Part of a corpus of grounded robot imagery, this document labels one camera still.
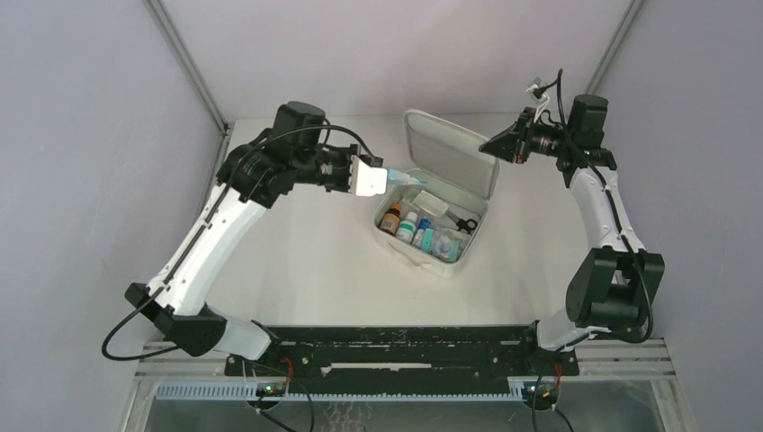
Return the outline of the brown bottle orange cap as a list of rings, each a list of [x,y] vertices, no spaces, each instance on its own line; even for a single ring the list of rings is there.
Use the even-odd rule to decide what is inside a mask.
[[[382,215],[378,224],[379,230],[394,236],[397,232],[400,224],[400,213],[402,206],[400,203],[393,203],[388,210]]]

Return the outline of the grey box lid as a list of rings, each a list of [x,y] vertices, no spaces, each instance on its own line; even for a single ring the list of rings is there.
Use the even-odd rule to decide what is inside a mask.
[[[402,122],[409,157],[417,167],[482,199],[492,197],[499,162],[480,151],[486,137],[416,109],[405,111]]]

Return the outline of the white bottle green label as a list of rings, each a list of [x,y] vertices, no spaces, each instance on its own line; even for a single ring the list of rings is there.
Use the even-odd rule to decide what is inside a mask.
[[[418,214],[416,211],[409,211],[401,220],[395,233],[395,238],[406,244],[410,244],[417,231]]]

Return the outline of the blue cotton ball pack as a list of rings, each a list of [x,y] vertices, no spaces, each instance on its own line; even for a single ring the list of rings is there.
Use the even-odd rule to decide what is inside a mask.
[[[424,185],[426,183],[424,180],[395,168],[387,168],[386,171],[389,185]]]

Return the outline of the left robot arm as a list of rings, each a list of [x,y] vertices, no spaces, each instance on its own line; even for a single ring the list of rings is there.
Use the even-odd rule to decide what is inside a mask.
[[[180,246],[147,283],[131,283],[125,299],[132,317],[146,317],[174,348],[190,356],[210,351],[246,358],[258,374],[274,373],[282,353],[253,320],[216,311],[207,302],[212,283],[245,234],[295,185],[346,192],[359,147],[327,146],[322,131],[335,125],[315,105],[282,104],[272,126],[233,148],[216,174],[202,212]]]

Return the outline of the clear plastic swab pack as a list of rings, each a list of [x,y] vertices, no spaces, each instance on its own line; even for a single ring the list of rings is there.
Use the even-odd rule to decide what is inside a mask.
[[[449,209],[449,203],[432,195],[426,190],[420,191],[412,200],[412,204],[434,218],[445,216]]]

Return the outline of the teal bagged bandage pack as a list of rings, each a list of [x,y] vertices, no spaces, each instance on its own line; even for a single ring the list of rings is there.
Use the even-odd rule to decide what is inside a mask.
[[[436,229],[429,254],[443,262],[455,263],[471,241],[471,235],[453,229]]]

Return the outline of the grey plastic medicine box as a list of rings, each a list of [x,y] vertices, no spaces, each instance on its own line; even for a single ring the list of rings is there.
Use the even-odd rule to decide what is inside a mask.
[[[383,248],[388,249],[400,261],[406,263],[406,265],[423,271],[428,271],[434,275],[454,277],[461,273],[467,264],[471,250],[473,249],[473,244],[480,233],[480,225],[488,214],[489,200],[482,199],[477,195],[469,193],[420,168],[410,169],[407,173],[420,180],[426,181],[426,183],[422,185],[394,185],[389,187],[372,218],[373,234],[377,242]],[[455,224],[447,218],[447,213],[441,218],[434,218],[412,204],[413,198],[422,190],[426,190],[432,195],[448,202],[449,209],[447,213],[457,215],[463,219],[475,219],[479,223],[478,228],[473,231],[472,234],[469,234],[471,235],[471,241],[455,263],[450,264],[443,262],[429,254],[435,230],[451,229],[458,231],[458,229]],[[378,224],[382,215],[393,203],[400,203],[402,206],[400,221],[408,212],[417,212],[417,225],[422,218],[428,218],[430,220],[430,225],[426,230],[421,248],[413,247],[411,243],[406,244],[395,238],[395,235],[392,236],[379,230]]]

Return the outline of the black handled medical scissors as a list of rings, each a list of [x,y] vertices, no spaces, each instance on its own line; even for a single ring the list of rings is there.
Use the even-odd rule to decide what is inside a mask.
[[[459,232],[472,234],[479,226],[475,219],[463,219],[451,213],[447,213],[446,216],[455,224]]]

